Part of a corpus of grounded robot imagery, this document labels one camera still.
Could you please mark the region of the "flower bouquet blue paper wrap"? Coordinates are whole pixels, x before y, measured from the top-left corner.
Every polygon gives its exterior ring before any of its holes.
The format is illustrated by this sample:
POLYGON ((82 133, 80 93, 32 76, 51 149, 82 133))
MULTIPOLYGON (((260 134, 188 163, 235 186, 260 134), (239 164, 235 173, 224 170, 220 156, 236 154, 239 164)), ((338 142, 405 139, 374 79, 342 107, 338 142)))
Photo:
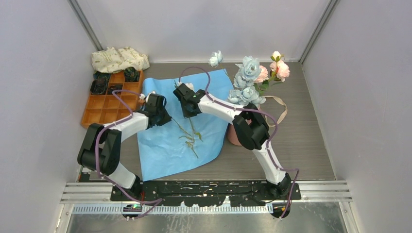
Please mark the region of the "flower bouquet blue paper wrap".
POLYGON ((210 114, 184 118, 173 94, 179 78, 146 78, 143 94, 156 92, 166 98, 172 117, 163 126, 137 133, 142 179, 150 181, 195 169, 218 157, 223 147, 228 122, 210 114))

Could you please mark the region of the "orange rose stem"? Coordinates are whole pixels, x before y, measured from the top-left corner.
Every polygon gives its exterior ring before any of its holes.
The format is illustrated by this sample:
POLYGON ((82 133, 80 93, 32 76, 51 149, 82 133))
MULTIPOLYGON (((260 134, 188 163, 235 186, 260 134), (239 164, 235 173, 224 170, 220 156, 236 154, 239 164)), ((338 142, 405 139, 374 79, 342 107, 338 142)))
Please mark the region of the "orange rose stem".
POLYGON ((139 141, 142 143, 161 143, 181 138, 193 140, 192 131, 169 113, 167 99, 164 96, 141 97, 135 111, 149 118, 147 129, 138 133, 139 141))
MULTIPOLYGON (((174 81, 174 88, 177 88, 177 84, 179 82, 174 81)), ((185 140, 185 144, 187 146, 187 148, 189 148, 191 150, 191 152, 193 153, 193 155, 195 156, 196 159, 199 159, 199 155, 196 152, 195 149, 195 143, 196 140, 200 140, 202 141, 202 135, 199 131, 197 131, 194 127, 193 121, 192 121, 192 117, 190 118, 184 118, 187 119, 189 122, 189 129, 186 130, 180 123, 178 123, 175 119, 174 122, 176 123, 176 125, 178 126, 178 128, 181 130, 181 132, 183 133, 182 136, 180 136, 179 138, 183 138, 185 140)))

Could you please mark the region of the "light blue flower stem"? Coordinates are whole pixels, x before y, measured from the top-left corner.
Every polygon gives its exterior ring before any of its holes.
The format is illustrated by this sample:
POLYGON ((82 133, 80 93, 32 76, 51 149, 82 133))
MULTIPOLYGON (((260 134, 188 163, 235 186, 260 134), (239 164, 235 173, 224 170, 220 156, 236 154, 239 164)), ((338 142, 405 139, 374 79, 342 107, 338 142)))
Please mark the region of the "light blue flower stem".
POLYGON ((245 56, 242 63, 236 64, 237 73, 233 78, 234 89, 229 91, 228 102, 246 106, 250 103, 260 106, 266 101, 258 92, 256 85, 268 80, 267 68, 260 65, 257 58, 245 56))

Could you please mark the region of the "pink peony flower stem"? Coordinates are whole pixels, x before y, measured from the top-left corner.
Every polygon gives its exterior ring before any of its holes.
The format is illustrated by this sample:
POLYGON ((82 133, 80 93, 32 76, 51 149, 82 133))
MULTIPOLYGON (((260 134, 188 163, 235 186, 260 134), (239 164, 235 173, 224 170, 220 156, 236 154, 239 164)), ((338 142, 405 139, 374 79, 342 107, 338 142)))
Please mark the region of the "pink peony flower stem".
POLYGON ((264 93, 270 86, 281 84, 290 76, 290 68, 284 62, 283 54, 279 51, 274 51, 270 59, 272 62, 269 68, 260 66, 261 72, 255 80, 254 87, 260 96, 264 96, 264 93))

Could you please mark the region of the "beige ribbon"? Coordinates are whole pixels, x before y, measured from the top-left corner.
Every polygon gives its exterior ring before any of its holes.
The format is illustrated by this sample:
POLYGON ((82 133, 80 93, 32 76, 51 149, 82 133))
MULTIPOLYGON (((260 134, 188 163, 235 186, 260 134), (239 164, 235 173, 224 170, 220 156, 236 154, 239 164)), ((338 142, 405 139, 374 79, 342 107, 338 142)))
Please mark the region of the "beige ribbon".
POLYGON ((273 95, 265 95, 264 97, 267 101, 270 100, 270 102, 272 103, 271 107, 267 107, 268 110, 271 110, 273 116, 275 116, 276 124, 279 125, 281 122, 284 121, 285 117, 288 114, 288 106, 280 97, 273 95))

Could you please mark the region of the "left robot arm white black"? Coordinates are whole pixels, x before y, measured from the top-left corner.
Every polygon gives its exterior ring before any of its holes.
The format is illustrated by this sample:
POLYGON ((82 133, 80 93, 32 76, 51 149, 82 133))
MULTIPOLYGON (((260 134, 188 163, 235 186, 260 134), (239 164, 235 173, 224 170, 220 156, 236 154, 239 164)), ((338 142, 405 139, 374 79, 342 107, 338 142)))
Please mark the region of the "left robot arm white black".
POLYGON ((137 200, 142 193, 140 178, 120 163, 122 142, 153 126, 171 121, 166 110, 166 98, 155 92, 144 97, 141 109, 127 107, 129 115, 112 123, 93 123, 87 129, 77 157, 78 164, 103 175, 117 185, 129 200, 137 200))

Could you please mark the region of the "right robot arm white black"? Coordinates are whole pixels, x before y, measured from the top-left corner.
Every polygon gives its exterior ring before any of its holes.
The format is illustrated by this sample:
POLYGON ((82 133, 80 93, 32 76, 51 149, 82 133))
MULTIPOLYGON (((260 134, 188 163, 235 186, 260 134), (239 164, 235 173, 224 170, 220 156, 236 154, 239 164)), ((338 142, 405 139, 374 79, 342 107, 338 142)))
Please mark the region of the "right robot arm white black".
POLYGON ((252 151, 262 166, 271 196, 280 200, 288 194, 292 180, 275 155, 262 111, 253 104, 244 107, 223 101, 205 90, 194 92, 185 83, 180 83, 173 93, 185 118, 204 113, 233 125, 240 144, 252 151))

